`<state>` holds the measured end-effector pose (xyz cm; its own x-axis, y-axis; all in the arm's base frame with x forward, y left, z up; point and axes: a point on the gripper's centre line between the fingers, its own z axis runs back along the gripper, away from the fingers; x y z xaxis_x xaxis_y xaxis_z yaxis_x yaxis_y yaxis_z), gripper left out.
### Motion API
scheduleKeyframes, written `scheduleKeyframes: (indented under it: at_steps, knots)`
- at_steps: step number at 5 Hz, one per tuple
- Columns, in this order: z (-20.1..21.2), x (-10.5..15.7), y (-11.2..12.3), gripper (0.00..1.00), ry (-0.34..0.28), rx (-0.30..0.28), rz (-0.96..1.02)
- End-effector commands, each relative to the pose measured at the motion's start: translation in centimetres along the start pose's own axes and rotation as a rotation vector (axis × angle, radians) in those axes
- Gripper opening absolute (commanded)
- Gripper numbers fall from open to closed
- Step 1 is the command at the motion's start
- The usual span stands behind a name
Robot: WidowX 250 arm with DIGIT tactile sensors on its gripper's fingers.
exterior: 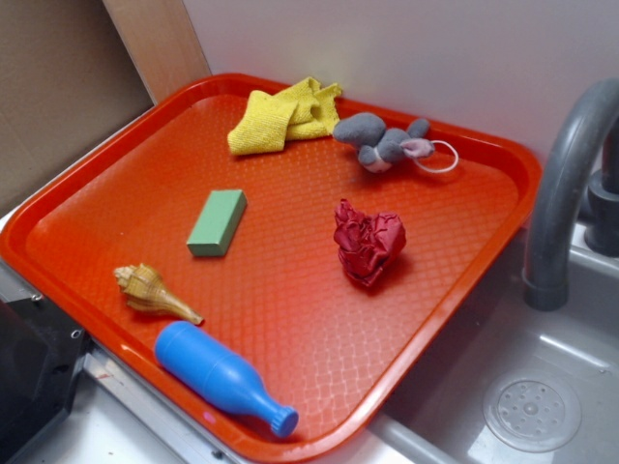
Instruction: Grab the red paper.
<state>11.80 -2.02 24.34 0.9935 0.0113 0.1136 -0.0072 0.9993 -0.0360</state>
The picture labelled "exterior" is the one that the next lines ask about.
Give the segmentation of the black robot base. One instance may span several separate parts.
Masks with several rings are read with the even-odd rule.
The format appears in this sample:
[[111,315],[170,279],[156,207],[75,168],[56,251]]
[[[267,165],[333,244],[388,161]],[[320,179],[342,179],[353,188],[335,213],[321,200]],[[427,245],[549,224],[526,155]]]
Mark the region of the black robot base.
[[14,463],[71,413],[90,339],[43,296],[1,303],[1,461]]

